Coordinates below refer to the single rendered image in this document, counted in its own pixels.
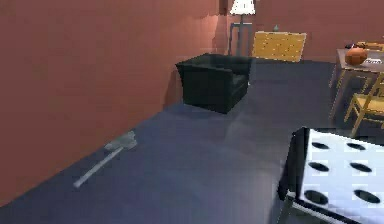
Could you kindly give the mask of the orange ball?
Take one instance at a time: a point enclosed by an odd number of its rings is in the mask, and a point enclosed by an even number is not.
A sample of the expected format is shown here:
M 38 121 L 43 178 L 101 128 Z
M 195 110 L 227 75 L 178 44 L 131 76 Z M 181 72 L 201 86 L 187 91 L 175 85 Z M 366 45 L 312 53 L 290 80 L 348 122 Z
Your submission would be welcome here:
M 368 57 L 367 51 L 363 48 L 351 48 L 345 54 L 345 62 L 348 65 L 357 66 L 362 64 Z

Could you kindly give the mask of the yellow wooden chair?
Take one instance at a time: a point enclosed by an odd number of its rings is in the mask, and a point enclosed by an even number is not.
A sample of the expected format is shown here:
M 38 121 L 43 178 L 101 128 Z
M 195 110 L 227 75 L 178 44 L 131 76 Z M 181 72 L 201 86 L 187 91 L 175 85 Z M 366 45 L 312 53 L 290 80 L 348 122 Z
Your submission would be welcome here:
M 384 72 L 380 72 L 368 94 L 354 93 L 344 121 L 354 112 L 356 119 L 350 133 L 354 138 L 362 121 L 378 123 L 384 129 Z

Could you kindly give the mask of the brown wooden table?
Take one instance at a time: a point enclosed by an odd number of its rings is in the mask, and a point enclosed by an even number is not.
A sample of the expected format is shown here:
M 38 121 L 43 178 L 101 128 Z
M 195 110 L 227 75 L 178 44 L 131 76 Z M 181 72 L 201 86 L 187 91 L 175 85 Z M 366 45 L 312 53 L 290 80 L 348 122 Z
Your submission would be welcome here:
M 329 80 L 329 88 L 335 90 L 329 113 L 330 120 L 335 117 L 337 110 L 342 106 L 345 92 L 349 83 L 354 78 L 357 78 L 358 76 L 366 79 L 370 78 L 370 81 L 366 81 L 366 86 L 369 86 L 376 80 L 380 72 L 384 72 L 384 52 L 368 50 L 368 57 L 372 59 L 380 59 L 381 63 L 363 62 L 361 65 L 356 66 L 348 65 L 345 62 L 346 53 L 347 49 L 336 50 L 336 64 Z

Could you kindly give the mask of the grey metal side table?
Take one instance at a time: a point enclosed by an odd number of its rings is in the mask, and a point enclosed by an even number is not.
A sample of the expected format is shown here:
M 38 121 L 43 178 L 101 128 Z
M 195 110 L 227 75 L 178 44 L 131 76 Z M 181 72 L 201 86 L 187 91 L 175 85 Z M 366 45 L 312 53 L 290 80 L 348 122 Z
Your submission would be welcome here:
M 248 40 L 247 40 L 247 49 L 250 49 L 250 41 L 252 39 L 252 23 L 244 23 L 244 22 L 237 22 L 237 23 L 231 23 L 230 24 L 230 31 L 229 31 L 229 40 L 228 40 L 228 51 L 227 53 L 229 55 L 232 54 L 232 41 L 234 36 L 234 29 L 237 28 L 237 42 L 236 42 L 236 55 L 240 56 L 242 51 L 242 38 L 244 35 L 243 30 L 248 30 Z

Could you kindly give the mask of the white seat with black dimples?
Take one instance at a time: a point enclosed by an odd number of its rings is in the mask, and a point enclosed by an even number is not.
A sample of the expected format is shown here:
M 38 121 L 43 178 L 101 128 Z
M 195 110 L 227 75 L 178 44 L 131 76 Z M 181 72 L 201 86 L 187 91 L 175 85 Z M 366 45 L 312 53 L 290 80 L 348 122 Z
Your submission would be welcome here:
M 342 224 L 384 224 L 384 145 L 301 127 L 277 192 Z

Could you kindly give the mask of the yellow chest of drawers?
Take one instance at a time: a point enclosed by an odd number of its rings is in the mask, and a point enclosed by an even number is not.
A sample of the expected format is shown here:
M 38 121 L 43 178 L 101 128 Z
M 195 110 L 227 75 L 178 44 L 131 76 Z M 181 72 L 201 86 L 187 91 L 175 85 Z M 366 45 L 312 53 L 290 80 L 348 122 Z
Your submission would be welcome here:
M 299 62 L 306 33 L 258 31 L 254 36 L 252 56 L 255 58 Z

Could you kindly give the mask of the grey long-handled tool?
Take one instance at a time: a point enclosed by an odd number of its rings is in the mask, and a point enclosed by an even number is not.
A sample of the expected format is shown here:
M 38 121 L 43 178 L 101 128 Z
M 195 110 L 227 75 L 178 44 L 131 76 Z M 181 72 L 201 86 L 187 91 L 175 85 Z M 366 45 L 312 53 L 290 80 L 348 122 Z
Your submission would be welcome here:
M 135 139 L 135 132 L 129 131 L 104 146 L 104 149 L 109 154 L 101 161 L 97 162 L 91 169 L 89 169 L 84 175 L 73 183 L 75 188 L 80 188 L 93 174 L 105 166 L 109 161 L 116 157 L 124 150 L 131 150 L 137 146 L 137 140 Z

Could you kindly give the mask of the white shade floor lamp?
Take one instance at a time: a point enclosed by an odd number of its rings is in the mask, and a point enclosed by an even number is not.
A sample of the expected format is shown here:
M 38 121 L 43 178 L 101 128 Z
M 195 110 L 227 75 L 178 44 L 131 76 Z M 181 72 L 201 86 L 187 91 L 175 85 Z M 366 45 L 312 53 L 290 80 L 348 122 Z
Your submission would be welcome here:
M 238 22 L 246 23 L 244 21 L 245 16 L 256 14 L 254 0 L 234 0 L 229 14 L 231 16 L 239 16 Z

